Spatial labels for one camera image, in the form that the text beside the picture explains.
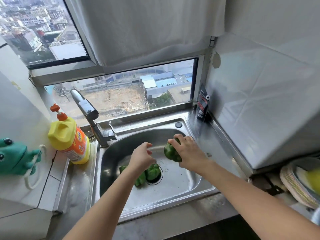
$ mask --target faucet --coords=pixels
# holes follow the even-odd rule
[[[108,141],[116,140],[117,134],[109,121],[110,130],[103,130],[100,125],[95,121],[99,117],[99,112],[93,107],[93,105],[82,96],[77,89],[71,89],[70,91],[73,100],[78,105],[79,109],[90,124],[92,133],[97,139],[101,147],[108,147]]]

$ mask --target forearm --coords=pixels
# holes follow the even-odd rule
[[[63,240],[111,239],[138,175],[127,168]]]
[[[214,161],[206,161],[198,174],[224,194],[262,240],[320,239],[318,226]]]

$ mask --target countertop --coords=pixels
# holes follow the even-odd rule
[[[242,178],[245,177],[233,160],[232,153],[226,149],[228,148],[225,145],[226,142],[220,138],[211,123],[197,120],[195,111],[192,109],[175,113],[183,114],[195,140],[210,159],[215,160],[229,172]],[[90,181],[91,173],[91,161],[84,165],[69,165],[67,174],[70,183],[64,213],[52,218],[47,235],[48,240],[61,240],[88,210],[88,192],[93,183]],[[121,223],[116,227],[113,239],[166,239],[237,214],[238,212],[230,202],[221,193],[216,193],[206,198]]]

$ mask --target orange label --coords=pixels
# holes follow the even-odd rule
[[[72,145],[68,149],[63,150],[61,152],[65,153],[67,157],[73,162],[78,162],[85,157],[86,135],[83,133],[83,131],[79,128],[78,125]]]

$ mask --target stacked plate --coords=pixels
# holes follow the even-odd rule
[[[313,157],[300,158],[282,167],[280,179],[292,196],[301,204],[316,209],[320,206],[320,195],[310,188],[301,172],[320,168],[320,160]]]

